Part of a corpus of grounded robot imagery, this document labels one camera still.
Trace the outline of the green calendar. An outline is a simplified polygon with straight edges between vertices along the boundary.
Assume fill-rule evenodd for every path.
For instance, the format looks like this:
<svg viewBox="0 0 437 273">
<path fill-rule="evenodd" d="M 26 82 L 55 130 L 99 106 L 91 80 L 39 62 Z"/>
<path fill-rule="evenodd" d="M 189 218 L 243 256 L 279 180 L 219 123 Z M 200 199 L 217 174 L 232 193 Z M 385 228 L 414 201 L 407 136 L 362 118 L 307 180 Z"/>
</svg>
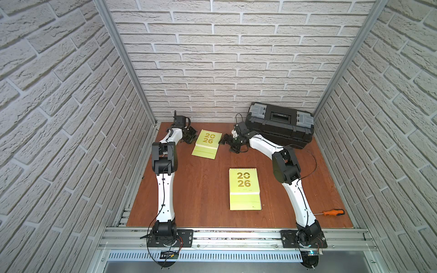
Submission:
<svg viewBox="0 0 437 273">
<path fill-rule="evenodd" d="M 256 168 L 229 169 L 230 210 L 261 210 Z"/>
<path fill-rule="evenodd" d="M 222 133 L 203 129 L 197 138 L 192 155 L 214 160 L 221 137 Z"/>
</svg>

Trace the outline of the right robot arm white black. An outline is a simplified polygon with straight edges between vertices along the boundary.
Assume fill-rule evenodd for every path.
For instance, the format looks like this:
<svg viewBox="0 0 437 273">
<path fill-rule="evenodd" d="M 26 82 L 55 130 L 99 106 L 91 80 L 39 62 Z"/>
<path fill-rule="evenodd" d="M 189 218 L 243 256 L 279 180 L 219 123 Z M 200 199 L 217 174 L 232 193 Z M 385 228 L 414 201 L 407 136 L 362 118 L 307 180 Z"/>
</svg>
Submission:
<svg viewBox="0 0 437 273">
<path fill-rule="evenodd" d="M 230 150 L 236 154 L 241 152 L 242 146 L 247 146 L 272 160 L 274 177 L 285 188 L 295 212 L 298 229 L 295 240 L 303 248 L 313 246 L 323 232 L 303 190 L 301 168 L 294 150 L 250 131 L 244 122 L 235 124 L 232 132 L 224 134 L 219 144 L 230 145 Z"/>
</svg>

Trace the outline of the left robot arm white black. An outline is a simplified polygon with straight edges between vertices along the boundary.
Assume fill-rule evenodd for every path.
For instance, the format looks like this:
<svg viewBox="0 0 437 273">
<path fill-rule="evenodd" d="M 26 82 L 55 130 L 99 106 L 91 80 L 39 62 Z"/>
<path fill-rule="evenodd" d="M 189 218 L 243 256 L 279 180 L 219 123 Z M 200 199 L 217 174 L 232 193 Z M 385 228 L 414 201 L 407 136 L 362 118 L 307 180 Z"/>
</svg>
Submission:
<svg viewBox="0 0 437 273">
<path fill-rule="evenodd" d="M 190 118 L 175 113 L 166 136 L 152 144 L 151 167 L 158 183 L 158 213 L 151 237 L 166 246 L 179 239 L 173 206 L 173 184 L 178 169 L 176 146 L 180 142 L 192 143 L 197 138 L 196 133 Z"/>
</svg>

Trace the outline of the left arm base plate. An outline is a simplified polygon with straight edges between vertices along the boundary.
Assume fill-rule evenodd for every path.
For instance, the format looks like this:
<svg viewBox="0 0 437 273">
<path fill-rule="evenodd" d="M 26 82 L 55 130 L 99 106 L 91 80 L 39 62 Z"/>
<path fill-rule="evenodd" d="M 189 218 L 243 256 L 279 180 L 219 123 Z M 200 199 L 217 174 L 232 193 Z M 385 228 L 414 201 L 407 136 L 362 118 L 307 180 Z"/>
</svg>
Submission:
<svg viewBox="0 0 437 273">
<path fill-rule="evenodd" d="M 191 248 L 193 234 L 193 229 L 178 229 L 176 234 L 170 235 L 152 232 L 147 237 L 147 246 L 149 248 Z"/>
</svg>

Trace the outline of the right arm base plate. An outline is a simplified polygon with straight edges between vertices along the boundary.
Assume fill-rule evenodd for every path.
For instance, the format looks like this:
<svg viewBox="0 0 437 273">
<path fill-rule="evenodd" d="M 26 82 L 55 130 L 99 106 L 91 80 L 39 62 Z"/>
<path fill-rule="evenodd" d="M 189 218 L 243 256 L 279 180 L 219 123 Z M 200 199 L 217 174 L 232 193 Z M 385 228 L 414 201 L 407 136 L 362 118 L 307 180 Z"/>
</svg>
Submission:
<svg viewBox="0 0 437 273">
<path fill-rule="evenodd" d="M 328 248 L 323 232 L 308 235 L 300 230 L 281 230 L 281 242 L 284 249 L 325 249 Z"/>
</svg>

